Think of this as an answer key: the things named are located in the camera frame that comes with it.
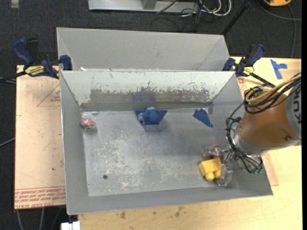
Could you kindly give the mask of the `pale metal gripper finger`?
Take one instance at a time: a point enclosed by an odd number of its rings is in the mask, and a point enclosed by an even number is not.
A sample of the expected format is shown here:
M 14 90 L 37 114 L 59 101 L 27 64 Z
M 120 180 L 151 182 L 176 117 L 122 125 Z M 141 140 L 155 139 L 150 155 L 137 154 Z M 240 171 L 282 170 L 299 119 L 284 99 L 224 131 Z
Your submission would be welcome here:
M 232 180 L 234 170 L 229 164 L 222 164 L 221 166 L 221 177 L 215 179 L 215 182 L 218 186 L 227 186 Z
M 214 159 L 214 158 L 223 158 L 227 153 L 227 148 L 221 148 L 218 144 L 213 144 L 206 149 L 204 157 Z

